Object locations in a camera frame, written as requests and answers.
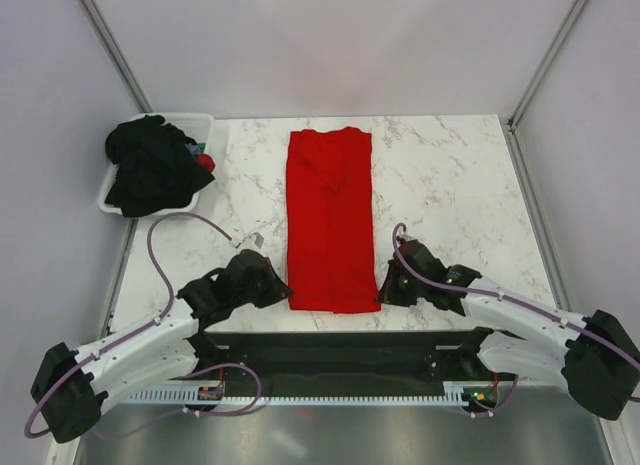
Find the red t shirt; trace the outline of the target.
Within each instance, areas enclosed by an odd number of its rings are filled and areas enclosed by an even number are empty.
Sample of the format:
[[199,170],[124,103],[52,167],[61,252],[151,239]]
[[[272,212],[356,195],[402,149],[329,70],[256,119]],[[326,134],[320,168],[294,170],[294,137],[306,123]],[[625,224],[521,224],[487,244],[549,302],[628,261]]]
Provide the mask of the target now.
[[380,311],[371,134],[354,127],[292,132],[285,186],[290,308],[334,314]]

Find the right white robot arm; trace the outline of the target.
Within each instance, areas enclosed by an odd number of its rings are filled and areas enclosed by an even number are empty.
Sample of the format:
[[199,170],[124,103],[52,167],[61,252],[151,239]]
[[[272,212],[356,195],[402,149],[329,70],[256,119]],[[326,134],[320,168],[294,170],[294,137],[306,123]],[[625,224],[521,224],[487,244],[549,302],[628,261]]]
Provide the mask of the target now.
[[485,323],[458,353],[467,377],[487,372],[532,378],[566,392],[588,412],[617,420],[635,401],[639,349],[613,315],[590,316],[548,307],[519,296],[480,272],[446,267],[416,239],[396,237],[378,299],[410,306],[423,299],[435,308]]

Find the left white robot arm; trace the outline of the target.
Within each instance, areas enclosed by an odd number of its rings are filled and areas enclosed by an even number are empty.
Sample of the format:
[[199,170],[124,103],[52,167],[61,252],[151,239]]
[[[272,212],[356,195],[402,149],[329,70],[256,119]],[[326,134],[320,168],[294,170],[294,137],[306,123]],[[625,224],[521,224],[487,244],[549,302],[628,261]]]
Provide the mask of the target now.
[[67,443],[147,387],[191,374],[211,377],[220,356],[207,329],[244,305],[265,308],[292,295],[268,258],[242,250],[172,293],[168,309],[76,349],[49,348],[31,386],[32,415],[44,419],[45,434]]

